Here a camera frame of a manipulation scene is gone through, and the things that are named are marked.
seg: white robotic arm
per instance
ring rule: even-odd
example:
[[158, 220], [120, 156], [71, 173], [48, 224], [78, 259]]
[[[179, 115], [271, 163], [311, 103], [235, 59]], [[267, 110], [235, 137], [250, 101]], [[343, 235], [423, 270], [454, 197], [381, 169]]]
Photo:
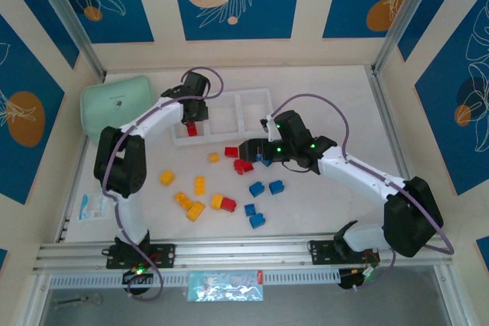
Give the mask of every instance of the white robotic arm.
[[[188, 73], [184, 84], [168, 89], [152, 108], [119, 129], [107, 127], [100, 136], [94, 169], [95, 177], [104, 186], [106, 171], [109, 170], [106, 184], [107, 196], [117, 204], [116, 219], [120, 232], [117, 238], [128, 245], [149, 242], [149, 231], [143, 219], [139, 190], [146, 179], [145, 147], [152, 144], [173, 124], [188, 121], [203, 121], [208, 112], [203, 98], [209, 80], [197, 73]], [[119, 151], [123, 157], [115, 157], [108, 167], [113, 150], [123, 139]]]
[[295, 111], [285, 111], [273, 118], [269, 115], [261, 123], [268, 139], [245, 141], [239, 149], [241, 159], [294, 160], [302, 168], [346, 184], [377, 205], [369, 215], [342, 228], [339, 252], [393, 248], [413, 257], [426, 244], [436, 230], [400, 190], [416, 198], [436, 224], [443, 226], [428, 184], [419, 177], [407, 181], [389, 175], [351, 156], [335, 141], [313, 137]]
[[[152, 144], [166, 129], [171, 125], [179, 124], [183, 119], [183, 105], [180, 103], [170, 103], [163, 108], [159, 107], [169, 101], [172, 101], [172, 98], [159, 98], [157, 103], [142, 116], [121, 126], [121, 132], [125, 133], [128, 129], [136, 125], [136, 128], [129, 135], [141, 137], [146, 146]], [[138, 124], [138, 121], [150, 111], [155, 112]], [[117, 198], [114, 205], [116, 202], [118, 203], [118, 214], [126, 234], [134, 243], [139, 244], [148, 233], [148, 228], [143, 219], [141, 200], [139, 199], [140, 192], [134, 192], [127, 198], [124, 198], [120, 193], [113, 190], [109, 190], [108, 192]], [[118, 233], [117, 237], [123, 242], [128, 243], [127, 238], [122, 233]]]

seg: toy building block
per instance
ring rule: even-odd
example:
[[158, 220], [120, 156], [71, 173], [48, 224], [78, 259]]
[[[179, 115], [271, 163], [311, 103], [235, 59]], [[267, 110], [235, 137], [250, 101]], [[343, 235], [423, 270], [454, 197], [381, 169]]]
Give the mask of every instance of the toy building block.
[[186, 132], [189, 135], [189, 137], [195, 137], [197, 135], [196, 123], [193, 121], [188, 121], [186, 123]]
[[236, 210], [236, 202], [229, 198], [223, 198], [221, 203], [221, 209], [224, 209], [232, 213], [234, 210]]
[[244, 206], [244, 212], [247, 217], [257, 214], [257, 209], [255, 209], [254, 204], [248, 204]]
[[192, 208], [186, 213], [186, 217], [191, 221], [196, 221], [206, 206], [201, 202], [194, 202]]
[[219, 155], [217, 153], [210, 153], [209, 154], [209, 162], [210, 163], [217, 163], [219, 161]]
[[206, 194], [206, 178], [203, 176], [196, 177], [196, 195]]
[[263, 214], [258, 213], [250, 217], [250, 224], [253, 227], [253, 229], [256, 229], [261, 225], [265, 224], [265, 218], [263, 218]]
[[238, 148], [237, 147], [226, 147], [224, 149], [224, 155], [229, 158], [238, 158]]
[[272, 193], [272, 195], [278, 194], [285, 189], [285, 187], [283, 186], [283, 182], [280, 180], [271, 182], [268, 187], [270, 188], [270, 192]]
[[211, 201], [211, 208], [215, 210], [220, 210], [223, 198], [224, 198], [223, 195], [214, 194]]
[[263, 183], [260, 181], [255, 182], [253, 185], [250, 186], [250, 193], [253, 195], [254, 198], [256, 198], [258, 195], [263, 194], [265, 191], [265, 186], [263, 186]]
[[238, 175], [242, 175], [243, 173], [252, 171], [254, 169], [251, 162], [246, 162], [244, 160], [235, 160], [233, 167]]
[[161, 173], [160, 176], [160, 182], [163, 183], [165, 186], [168, 186], [175, 180], [175, 175], [171, 171], [165, 171]]
[[175, 195], [175, 200], [185, 210], [189, 210], [192, 207], [192, 201], [183, 192], [179, 192]]
[[262, 162], [265, 167], [269, 167], [272, 164], [271, 160], [263, 159], [263, 154], [257, 154], [257, 162]]

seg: yellow block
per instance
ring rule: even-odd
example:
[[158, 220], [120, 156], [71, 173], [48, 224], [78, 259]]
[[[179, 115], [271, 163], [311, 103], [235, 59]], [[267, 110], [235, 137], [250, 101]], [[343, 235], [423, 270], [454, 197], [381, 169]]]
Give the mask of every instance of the yellow block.
[[161, 173], [160, 176], [160, 182], [163, 183], [165, 186], [168, 186], [175, 180], [175, 175], [171, 171], [165, 171]]
[[210, 163], [216, 163], [219, 161], [219, 155], [217, 153], [210, 153], [209, 154], [209, 162]]
[[220, 210], [223, 198], [224, 198], [223, 195], [214, 194], [214, 196], [212, 197], [212, 201], [211, 201], [211, 208], [213, 208], [215, 210]]
[[203, 176], [196, 177], [196, 195], [206, 194], [206, 178]]
[[196, 221], [206, 206], [201, 202], [194, 202], [192, 208], [186, 213], [186, 217], [191, 221]]
[[192, 201], [183, 192], [179, 192], [175, 195], [175, 200], [185, 210], [189, 210], [192, 207]]

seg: small packet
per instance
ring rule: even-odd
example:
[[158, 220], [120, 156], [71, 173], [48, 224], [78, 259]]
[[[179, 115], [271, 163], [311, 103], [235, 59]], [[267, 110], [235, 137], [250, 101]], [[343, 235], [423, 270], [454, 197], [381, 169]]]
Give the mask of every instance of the small packet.
[[108, 218], [110, 199], [101, 192], [85, 194], [82, 198], [82, 205], [79, 209], [79, 221], [90, 221]]
[[263, 301], [263, 271], [194, 271], [189, 275], [189, 302]]

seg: green cushion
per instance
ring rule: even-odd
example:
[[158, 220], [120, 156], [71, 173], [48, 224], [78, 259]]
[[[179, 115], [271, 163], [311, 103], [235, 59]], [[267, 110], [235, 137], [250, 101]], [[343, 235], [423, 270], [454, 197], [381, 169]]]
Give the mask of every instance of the green cushion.
[[150, 81], [145, 76], [87, 87], [80, 99], [83, 131], [97, 144], [105, 127], [121, 127], [155, 102]]

